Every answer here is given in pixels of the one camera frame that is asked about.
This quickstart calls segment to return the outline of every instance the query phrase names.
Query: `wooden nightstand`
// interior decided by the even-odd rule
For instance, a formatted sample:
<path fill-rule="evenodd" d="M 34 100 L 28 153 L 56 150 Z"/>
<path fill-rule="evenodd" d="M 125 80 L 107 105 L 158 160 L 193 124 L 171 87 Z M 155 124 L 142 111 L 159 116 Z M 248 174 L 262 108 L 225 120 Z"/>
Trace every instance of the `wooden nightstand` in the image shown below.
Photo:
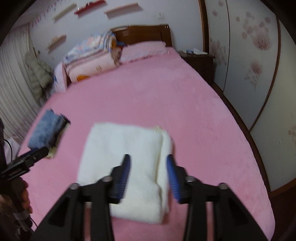
<path fill-rule="evenodd" d="M 184 59 L 192 68 L 194 68 L 200 76 L 212 86 L 214 81 L 214 67 L 213 59 L 214 56 L 210 54 L 195 55 L 187 54 L 182 51 L 178 52 L 182 59 Z"/>

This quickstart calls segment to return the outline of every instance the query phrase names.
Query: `bed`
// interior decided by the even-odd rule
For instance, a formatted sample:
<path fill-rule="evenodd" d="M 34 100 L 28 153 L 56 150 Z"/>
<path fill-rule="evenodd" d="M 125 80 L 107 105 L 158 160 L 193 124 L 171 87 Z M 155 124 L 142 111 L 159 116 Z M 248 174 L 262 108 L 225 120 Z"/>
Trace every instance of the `bed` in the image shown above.
<path fill-rule="evenodd" d="M 133 44 L 162 40 L 172 46 L 168 25 L 113 29 L 118 41 Z M 275 227 L 268 194 L 249 143 L 214 90 L 171 47 L 154 56 L 71 84 L 44 105 L 25 138 L 20 154 L 45 110 L 72 122 L 54 159 L 44 159 L 24 175 L 29 183 L 32 218 L 40 223 L 60 195 L 77 180 L 87 135 L 96 122 L 161 126 L 174 141 L 177 163 L 202 182 L 227 183 L 270 240 Z M 161 225 L 113 218 L 117 241 L 182 240 L 186 205 L 170 194 L 170 212 Z"/>

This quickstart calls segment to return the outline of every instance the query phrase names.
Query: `curtain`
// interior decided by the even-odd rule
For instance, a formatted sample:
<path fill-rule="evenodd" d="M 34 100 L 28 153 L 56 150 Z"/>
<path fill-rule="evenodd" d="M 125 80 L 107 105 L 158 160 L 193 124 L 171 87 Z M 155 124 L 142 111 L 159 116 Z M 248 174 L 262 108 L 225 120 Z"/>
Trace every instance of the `curtain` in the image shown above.
<path fill-rule="evenodd" d="M 32 94 L 24 62 L 29 42 L 27 25 L 10 31 L 0 46 L 0 118 L 5 138 L 12 137 L 18 143 L 25 138 L 41 108 Z"/>

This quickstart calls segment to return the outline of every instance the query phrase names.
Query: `human hand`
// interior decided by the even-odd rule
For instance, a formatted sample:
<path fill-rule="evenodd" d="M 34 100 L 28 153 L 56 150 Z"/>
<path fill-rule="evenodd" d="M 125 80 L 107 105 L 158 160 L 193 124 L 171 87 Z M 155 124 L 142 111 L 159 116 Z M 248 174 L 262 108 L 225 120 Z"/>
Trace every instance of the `human hand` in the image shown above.
<path fill-rule="evenodd" d="M 30 206 L 29 192 L 27 190 L 29 185 L 25 180 L 23 180 L 23 182 L 24 182 L 24 188 L 25 189 L 22 192 L 22 200 L 23 200 L 22 207 L 23 207 L 23 209 L 28 209 L 30 213 L 33 213 L 33 209 Z"/>
<path fill-rule="evenodd" d="M 30 199 L 28 193 L 28 183 L 24 181 L 24 190 L 22 192 L 22 207 L 23 209 L 28 209 L 30 213 L 33 213 L 32 207 L 30 206 Z M 0 209 L 5 207 L 12 207 L 12 200 L 9 196 L 0 195 Z"/>

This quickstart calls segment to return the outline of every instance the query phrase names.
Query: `pillow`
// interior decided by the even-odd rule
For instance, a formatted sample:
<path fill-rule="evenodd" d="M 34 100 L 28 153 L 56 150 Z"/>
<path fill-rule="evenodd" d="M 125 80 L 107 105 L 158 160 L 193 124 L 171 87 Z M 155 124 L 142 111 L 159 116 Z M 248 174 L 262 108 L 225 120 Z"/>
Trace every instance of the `pillow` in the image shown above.
<path fill-rule="evenodd" d="M 122 49 L 121 63 L 134 62 L 140 59 L 145 59 L 152 56 L 158 56 L 169 53 L 165 47 L 165 42 L 162 41 L 146 41 Z"/>
<path fill-rule="evenodd" d="M 54 90 L 61 93 L 67 91 L 67 75 L 63 62 L 60 62 L 54 69 Z"/>

